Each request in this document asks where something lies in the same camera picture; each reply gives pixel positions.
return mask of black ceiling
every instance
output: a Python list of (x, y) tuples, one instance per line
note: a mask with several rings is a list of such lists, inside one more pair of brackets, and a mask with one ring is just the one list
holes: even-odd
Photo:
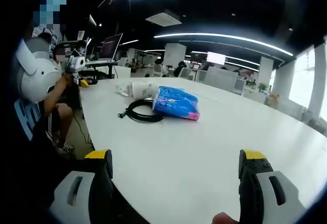
[[(91, 33), (98, 41), (114, 34), (117, 22), (119, 32), (124, 33), (122, 42), (139, 40), (121, 48), (164, 49), (166, 43), (188, 41), (180, 42), (188, 47), (187, 53), (216, 51), (254, 62), (259, 62), (265, 55), (262, 53), (266, 53), (276, 57), (273, 59), (277, 67), (282, 63), (279, 59), (289, 62), (294, 57), (236, 39), (208, 36), (154, 39), (153, 36), (185, 32), (235, 35), (269, 43), (296, 55), (327, 33), (327, 15), (323, 13), (326, 3), (323, 0), (130, 0), (130, 9), (122, 7), (117, 15), (99, 11), (98, 5), (102, 1), (67, 1), (61, 18), (67, 24), (68, 39), (75, 39), (77, 32), (87, 27), (86, 18), (91, 13), (96, 23), (102, 24)], [(163, 28), (145, 21), (164, 9), (178, 15), (182, 24)]]

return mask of white pillar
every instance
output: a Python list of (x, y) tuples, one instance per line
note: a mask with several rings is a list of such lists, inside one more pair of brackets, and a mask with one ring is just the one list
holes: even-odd
[(326, 49), (324, 43), (315, 47), (315, 78), (308, 109), (318, 118), (326, 85)]
[(133, 48), (128, 49), (127, 58), (128, 58), (129, 63), (132, 62), (132, 59), (134, 58), (134, 55), (135, 55), (135, 49), (133, 49)]
[(165, 57), (163, 65), (177, 67), (180, 61), (185, 60), (186, 46), (176, 43), (166, 44)]
[(265, 83), (269, 85), (272, 67), (274, 65), (274, 61), (265, 57), (261, 57), (260, 68), (259, 68), (259, 77), (256, 81), (256, 84)]

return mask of white table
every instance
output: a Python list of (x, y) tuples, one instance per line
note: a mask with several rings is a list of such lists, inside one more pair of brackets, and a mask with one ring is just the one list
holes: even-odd
[[(199, 98), (200, 119), (118, 118), (132, 100), (117, 94), (115, 85), (127, 81), (185, 88)], [(152, 224), (211, 223), (222, 211), (238, 220), (243, 148), (265, 154), (299, 189), (307, 208), (327, 181), (326, 137), (224, 90), (178, 78), (100, 80), (81, 89), (81, 101), (95, 149), (112, 150), (114, 184)]]

